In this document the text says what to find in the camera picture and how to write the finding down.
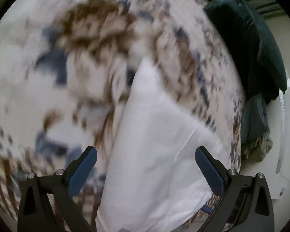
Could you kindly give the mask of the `white pants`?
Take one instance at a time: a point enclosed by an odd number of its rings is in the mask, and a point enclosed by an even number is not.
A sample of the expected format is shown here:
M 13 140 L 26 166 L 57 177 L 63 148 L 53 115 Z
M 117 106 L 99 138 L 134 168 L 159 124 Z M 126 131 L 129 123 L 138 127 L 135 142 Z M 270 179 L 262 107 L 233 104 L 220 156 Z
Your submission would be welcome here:
M 173 231 L 211 197 L 195 162 L 204 146 L 225 166 L 228 151 L 200 120 L 175 104 L 158 69 L 144 58 L 111 154 L 98 231 Z

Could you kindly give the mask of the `dark green quilt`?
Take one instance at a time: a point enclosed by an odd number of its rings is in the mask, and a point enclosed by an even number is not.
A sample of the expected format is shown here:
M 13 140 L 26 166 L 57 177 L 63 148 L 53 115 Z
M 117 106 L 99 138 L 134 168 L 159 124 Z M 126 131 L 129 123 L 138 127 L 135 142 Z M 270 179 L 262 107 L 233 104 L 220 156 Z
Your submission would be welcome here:
M 273 146 L 267 105 L 287 90 L 279 47 L 265 20 L 245 0 L 208 0 L 204 11 L 223 38 L 244 89 L 241 158 L 260 162 Z

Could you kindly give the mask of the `floral bed blanket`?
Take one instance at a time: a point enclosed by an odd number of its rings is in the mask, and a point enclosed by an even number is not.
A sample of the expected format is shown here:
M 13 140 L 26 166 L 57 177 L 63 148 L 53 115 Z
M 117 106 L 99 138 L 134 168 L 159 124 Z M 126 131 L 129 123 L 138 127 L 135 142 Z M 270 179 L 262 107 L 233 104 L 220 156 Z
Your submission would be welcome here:
M 0 217 L 17 230 L 19 184 L 66 167 L 88 146 L 98 163 L 76 205 L 93 225 L 143 58 L 172 105 L 222 142 L 241 168 L 243 90 L 207 0 L 16 0 L 0 20 Z

